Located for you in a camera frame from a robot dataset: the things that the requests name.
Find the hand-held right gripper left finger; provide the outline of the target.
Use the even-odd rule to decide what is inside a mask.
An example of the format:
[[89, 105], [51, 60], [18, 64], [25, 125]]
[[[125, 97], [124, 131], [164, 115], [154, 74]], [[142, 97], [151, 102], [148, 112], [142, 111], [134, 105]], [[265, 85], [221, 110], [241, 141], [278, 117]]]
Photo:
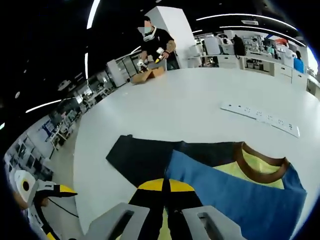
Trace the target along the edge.
[[163, 225], [162, 178], [141, 184], [128, 203], [121, 202], [93, 220], [85, 240], [157, 240]]

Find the person's left hand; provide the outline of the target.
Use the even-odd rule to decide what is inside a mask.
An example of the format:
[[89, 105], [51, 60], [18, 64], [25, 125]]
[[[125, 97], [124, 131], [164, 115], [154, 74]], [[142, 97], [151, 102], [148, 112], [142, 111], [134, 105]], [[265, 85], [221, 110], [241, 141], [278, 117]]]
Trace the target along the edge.
[[18, 204], [21, 210], [28, 209], [28, 204], [23, 200], [19, 193], [13, 192], [13, 198], [15, 199], [16, 203]]

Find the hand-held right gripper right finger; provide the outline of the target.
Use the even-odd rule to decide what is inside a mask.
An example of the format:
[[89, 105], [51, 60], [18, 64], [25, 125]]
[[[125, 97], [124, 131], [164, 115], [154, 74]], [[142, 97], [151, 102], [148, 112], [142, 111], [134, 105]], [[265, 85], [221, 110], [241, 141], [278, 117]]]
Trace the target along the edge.
[[166, 212], [173, 240], [243, 240], [241, 228], [216, 208], [203, 205], [187, 183], [166, 181]]

